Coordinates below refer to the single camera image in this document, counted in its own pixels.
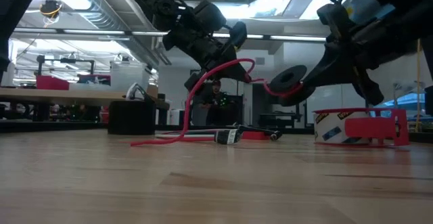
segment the red wire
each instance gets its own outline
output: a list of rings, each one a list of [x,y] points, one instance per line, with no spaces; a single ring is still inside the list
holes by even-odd
[[[191,104],[191,100],[192,100],[193,96],[196,94],[196,91],[202,86],[202,84],[204,83],[204,81],[206,79],[208,79],[208,77],[221,71],[222,69],[225,69],[225,68],[230,67],[230,66],[235,65],[235,64],[239,64],[240,62],[251,62],[252,63],[251,68],[248,69],[248,71],[246,73],[247,79],[250,80],[250,82],[264,81],[263,86],[265,87],[265,90],[271,95],[280,96],[280,97],[289,97],[292,94],[299,91],[300,89],[302,89],[302,83],[298,83],[293,89],[291,89],[287,93],[272,92],[272,90],[270,90],[265,79],[254,79],[254,80],[250,79],[249,74],[252,72],[252,70],[254,69],[254,66],[255,66],[254,60],[249,59],[249,58],[240,58],[240,59],[236,59],[236,60],[221,64],[220,66],[217,66],[216,68],[212,69],[211,71],[205,73],[200,78],[200,80],[196,83],[196,85],[193,87],[191,92],[189,92],[186,104],[187,105]],[[169,144],[169,143],[174,143],[176,141],[184,141],[183,136],[185,136],[186,132],[188,131],[188,126],[189,126],[188,120],[189,120],[189,106],[186,106],[184,117],[183,117],[183,128],[182,128],[181,134],[178,137],[172,138],[172,139],[161,139],[161,140],[155,140],[154,139],[154,140],[147,140],[147,141],[132,142],[131,146],[139,146],[139,145],[145,145],[145,144]]]
[[[197,142],[197,141],[214,141],[214,137],[199,137],[199,138],[191,138],[191,137],[184,137],[183,139],[180,139],[179,141],[183,142]]]
[[[254,64],[254,60],[252,60],[252,59],[241,58],[241,59],[236,59],[236,60],[233,60],[233,61],[221,64],[220,66],[217,66],[216,68],[212,69],[211,71],[206,72],[199,79],[199,81],[196,83],[196,85],[194,85],[194,87],[192,88],[191,92],[189,92],[186,104],[187,105],[191,104],[191,100],[192,100],[194,94],[196,94],[196,91],[202,86],[202,83],[204,83],[204,81],[206,79],[208,79],[208,77],[210,77],[213,74],[221,71],[224,68],[230,67],[230,66],[238,64],[240,62],[251,62],[252,64]],[[181,132],[181,134],[178,137],[172,138],[172,139],[163,139],[163,140],[148,140],[148,141],[132,142],[131,146],[139,146],[139,145],[144,145],[144,144],[168,144],[168,143],[174,143],[176,141],[179,141],[180,139],[183,138],[183,136],[188,131],[188,126],[189,126],[188,120],[189,120],[189,106],[186,106],[185,107],[185,114],[184,114],[184,117],[183,117],[182,132]]]

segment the wooden table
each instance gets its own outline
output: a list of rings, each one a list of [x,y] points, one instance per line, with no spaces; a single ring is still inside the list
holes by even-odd
[[[109,106],[110,102],[124,100],[123,92],[107,91],[61,91],[47,89],[6,89],[0,88],[2,99],[38,102],[60,105]],[[155,97],[151,97],[159,109],[168,110],[169,105]]]
[[[433,147],[235,146],[105,130],[0,135],[0,222],[408,224],[433,220]]]

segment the workbench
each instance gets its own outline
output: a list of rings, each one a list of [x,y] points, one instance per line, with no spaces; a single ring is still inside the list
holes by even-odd
[[[0,88],[0,102],[15,101],[29,103],[59,104],[63,106],[87,105],[109,106],[113,101],[124,100],[123,92],[111,91],[62,91],[48,89]],[[152,97],[158,109],[168,110],[170,105]]]

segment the ceiling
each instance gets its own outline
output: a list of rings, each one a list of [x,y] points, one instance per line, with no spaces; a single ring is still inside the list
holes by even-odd
[[[114,11],[117,18],[120,18],[130,30],[151,30],[153,27],[147,19],[143,19],[142,12],[138,9],[137,4],[131,3],[131,0],[102,0],[106,2]],[[199,0],[185,0],[187,3],[194,5]],[[326,0],[267,0],[260,4],[258,1],[250,5],[245,0],[209,0],[214,1],[228,18],[227,24],[233,26],[237,21],[246,23],[248,34],[265,34],[265,35],[310,35],[325,37],[329,34],[329,29],[321,25],[317,20],[315,12],[309,13],[310,9],[317,9],[326,4]],[[46,25],[46,19],[39,13],[39,6],[45,0],[33,0],[24,14],[20,26],[39,27]],[[230,18],[233,13],[239,13],[238,7],[248,8],[249,12],[259,10],[255,15],[260,17],[248,18]],[[83,17],[82,12],[73,8],[73,5],[64,6],[56,23],[50,24],[50,28],[77,28],[77,29],[96,29],[95,25]],[[19,68],[35,68],[36,54],[62,55],[69,56],[72,52],[80,55],[82,58],[93,58],[97,64],[97,70],[109,70],[110,61],[118,59],[118,55],[129,56],[134,60],[133,54],[128,47],[117,44],[117,41],[110,41],[107,37],[94,36],[73,36],[53,35],[35,37],[34,34],[14,34],[13,38],[17,41],[18,54],[20,59],[17,61]],[[152,40],[149,37],[139,37],[143,49],[152,49]],[[281,41],[259,41],[247,40],[238,53],[238,57],[264,58],[265,64],[258,66],[257,69],[271,70],[274,68],[273,54],[281,46]],[[290,50],[297,63],[317,62],[317,54],[310,55],[310,44],[295,44]],[[22,53],[28,47],[28,53]],[[164,51],[163,54],[170,60],[171,66],[195,68],[197,64],[187,55],[174,48],[170,51]],[[77,64],[79,69],[88,69],[85,63]],[[46,64],[44,68],[57,68]],[[73,79],[76,73],[56,72],[52,74],[67,76]],[[33,72],[29,70],[18,70],[18,77],[32,77]]]

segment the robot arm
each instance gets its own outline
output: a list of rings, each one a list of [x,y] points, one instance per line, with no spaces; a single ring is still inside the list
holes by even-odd
[[[227,20],[220,10],[208,1],[202,1],[197,7],[189,7],[182,0],[135,0],[146,17],[157,30],[169,31],[162,42],[166,50],[174,46],[192,57],[202,68],[199,74],[193,74],[185,86],[189,91],[200,77],[218,65],[236,59],[236,50],[246,40],[246,25],[238,22],[233,28],[226,26]],[[222,43],[212,37],[214,31],[229,29],[230,38]],[[237,64],[224,69],[212,79],[231,78],[249,82],[244,68]]]
[[[374,70],[414,52],[417,39],[433,34],[433,0],[378,0],[395,9],[366,24],[355,24],[341,0],[334,1],[317,10],[321,23],[331,30],[321,61],[305,77],[306,68],[295,66],[269,84],[269,88],[277,92],[296,88],[291,96],[279,99],[283,106],[304,101],[316,87],[344,83],[353,84],[355,91],[368,103],[378,105],[384,96],[379,85],[369,78],[367,69]]]

